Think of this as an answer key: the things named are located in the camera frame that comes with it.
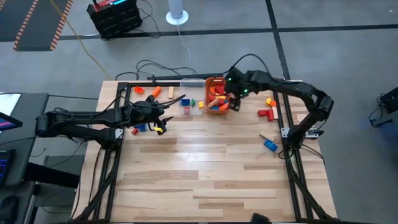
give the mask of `black stand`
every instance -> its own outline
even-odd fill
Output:
[[[77,188],[79,176],[28,162],[24,181],[33,180],[61,187]]]

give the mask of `small blue block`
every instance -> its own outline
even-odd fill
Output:
[[[181,106],[189,106],[189,102],[190,102],[189,99],[182,99],[181,100]]]
[[[140,124],[139,125],[139,131],[147,131],[147,125],[146,124]]]
[[[278,148],[278,146],[275,145],[275,143],[272,142],[272,141],[269,140],[269,139],[267,139],[267,140],[264,142],[264,145],[267,146],[272,152],[275,152],[275,151],[277,150],[277,148]]]

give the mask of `gray floor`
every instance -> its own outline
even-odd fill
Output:
[[[68,17],[79,34],[96,34],[85,12],[89,0],[75,1]],[[175,30],[165,23],[167,1],[150,1],[161,31]],[[184,1],[190,20],[181,30],[270,27],[265,1]],[[278,0],[272,1],[279,27],[352,26],[394,24],[398,2],[393,0]],[[149,12],[144,2],[139,6]],[[152,32],[153,21],[142,30]],[[72,35],[69,28],[63,35]],[[280,35],[290,76],[325,90],[335,107],[320,138],[326,171],[339,218],[347,221],[396,223],[398,207],[398,131],[389,125],[372,128],[368,115],[376,109],[376,97],[398,84],[398,30],[295,32]],[[184,36],[198,73],[222,72],[246,53],[258,54],[276,77],[282,77],[272,34],[223,34]],[[179,37],[85,40],[88,51],[114,77],[134,71],[143,59],[166,66],[189,66]],[[0,43],[0,91],[25,91],[98,97],[102,71],[76,40],[63,40],[53,52],[15,52],[13,43]],[[247,58],[242,70],[262,69]],[[171,75],[148,69],[157,76]],[[126,75],[123,79],[135,77]],[[94,110],[96,101],[52,98],[47,107]],[[43,147],[48,155],[70,155],[76,144],[64,139],[39,139],[33,154]],[[32,158],[41,163],[44,155]],[[70,208],[54,208],[55,211]],[[39,210],[36,223],[66,220],[68,215]]]

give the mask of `black and orange striped mat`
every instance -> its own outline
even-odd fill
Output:
[[[14,41],[17,51],[54,50],[73,0],[0,0],[0,42]]]

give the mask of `wooden table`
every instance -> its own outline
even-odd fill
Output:
[[[117,84],[116,81],[103,83],[97,111],[114,100]],[[131,101],[144,100],[154,88],[144,89],[142,96],[132,93]],[[178,87],[174,90],[174,97],[183,94]],[[168,91],[162,88],[157,99],[169,100]],[[174,118],[162,136],[149,131],[133,136],[131,129],[126,129],[111,221],[249,222],[254,212],[272,221],[294,221],[285,162],[277,157],[282,149],[278,123],[257,116],[258,110],[266,108],[267,96],[272,96],[272,92],[252,93],[243,99],[239,112],[230,111],[227,115],[186,116],[175,104],[165,112],[165,117]],[[290,98],[290,105],[298,123],[296,114],[308,112],[298,98]],[[265,131],[279,145],[276,153],[263,145],[260,131]],[[320,150],[318,141],[306,140],[305,144]],[[75,217],[88,204],[99,148],[94,141],[88,144]],[[98,188],[103,155],[95,171],[94,192]],[[335,217],[322,160],[304,147],[301,155],[309,191]],[[298,197],[304,217],[299,190]],[[107,194],[102,200],[100,217],[104,216],[106,199]]]

